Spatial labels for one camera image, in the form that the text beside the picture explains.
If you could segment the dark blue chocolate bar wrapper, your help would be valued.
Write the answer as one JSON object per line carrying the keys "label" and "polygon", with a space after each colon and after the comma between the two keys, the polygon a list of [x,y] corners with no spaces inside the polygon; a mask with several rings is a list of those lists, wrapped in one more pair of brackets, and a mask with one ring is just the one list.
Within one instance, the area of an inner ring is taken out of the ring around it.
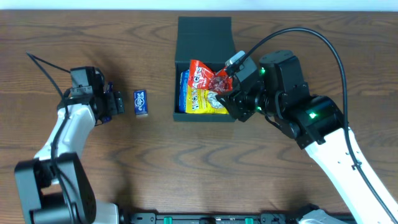
{"label": "dark blue chocolate bar wrapper", "polygon": [[100,117],[101,124],[105,124],[112,120],[112,104],[111,104],[111,94],[113,92],[113,83],[108,82],[106,89],[104,91],[104,112]]}

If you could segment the yellow sunflower seed bag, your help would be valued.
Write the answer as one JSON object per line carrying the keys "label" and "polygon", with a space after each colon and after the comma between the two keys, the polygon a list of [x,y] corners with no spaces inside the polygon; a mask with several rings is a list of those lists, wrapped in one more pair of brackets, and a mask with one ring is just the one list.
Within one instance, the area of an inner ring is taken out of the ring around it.
{"label": "yellow sunflower seed bag", "polygon": [[187,88],[185,112],[188,114],[228,114],[227,109],[216,99],[217,92]]}

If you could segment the red Hacks candy bag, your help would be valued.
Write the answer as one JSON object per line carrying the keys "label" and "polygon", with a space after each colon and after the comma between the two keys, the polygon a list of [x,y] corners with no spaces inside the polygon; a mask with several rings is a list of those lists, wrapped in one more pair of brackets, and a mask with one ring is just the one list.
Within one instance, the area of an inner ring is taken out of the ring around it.
{"label": "red Hacks candy bag", "polygon": [[228,76],[225,68],[214,72],[203,62],[191,60],[187,85],[195,89],[224,93],[233,89],[233,79]]}

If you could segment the blue Eclipse mints box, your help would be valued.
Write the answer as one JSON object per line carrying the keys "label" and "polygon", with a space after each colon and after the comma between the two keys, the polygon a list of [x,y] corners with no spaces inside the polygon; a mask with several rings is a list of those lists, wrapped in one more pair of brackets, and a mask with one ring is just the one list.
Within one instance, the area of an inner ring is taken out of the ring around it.
{"label": "blue Eclipse mints box", "polygon": [[147,93],[145,90],[136,90],[134,92],[134,112],[137,117],[147,116],[149,114]]}

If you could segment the blue Oreo cookie pack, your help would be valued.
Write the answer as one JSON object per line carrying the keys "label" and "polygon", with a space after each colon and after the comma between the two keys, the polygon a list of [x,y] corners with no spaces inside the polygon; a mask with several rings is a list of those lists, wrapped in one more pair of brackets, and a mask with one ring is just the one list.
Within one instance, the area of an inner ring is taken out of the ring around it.
{"label": "blue Oreo cookie pack", "polygon": [[180,113],[186,112],[186,98],[189,74],[189,70],[185,70],[180,74],[180,88],[178,97],[178,110]]}

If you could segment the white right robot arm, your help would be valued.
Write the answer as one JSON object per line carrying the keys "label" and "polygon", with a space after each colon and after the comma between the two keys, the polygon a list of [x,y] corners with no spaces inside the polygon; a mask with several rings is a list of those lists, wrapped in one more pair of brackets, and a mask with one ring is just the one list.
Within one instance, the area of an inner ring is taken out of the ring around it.
{"label": "white right robot arm", "polygon": [[311,95],[299,59],[290,50],[255,64],[240,51],[226,61],[233,89],[217,100],[242,122],[263,114],[321,167],[357,223],[397,223],[397,202],[356,142],[346,137],[343,113],[327,96]]}

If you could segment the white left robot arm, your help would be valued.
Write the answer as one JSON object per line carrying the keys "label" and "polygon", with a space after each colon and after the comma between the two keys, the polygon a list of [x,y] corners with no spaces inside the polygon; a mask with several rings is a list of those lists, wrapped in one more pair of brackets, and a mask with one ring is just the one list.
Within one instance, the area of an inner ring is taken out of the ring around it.
{"label": "white left robot arm", "polygon": [[96,199],[80,161],[92,129],[124,112],[121,93],[96,67],[73,68],[70,76],[72,87],[62,95],[45,145],[14,169],[24,221],[122,223],[116,204]]}

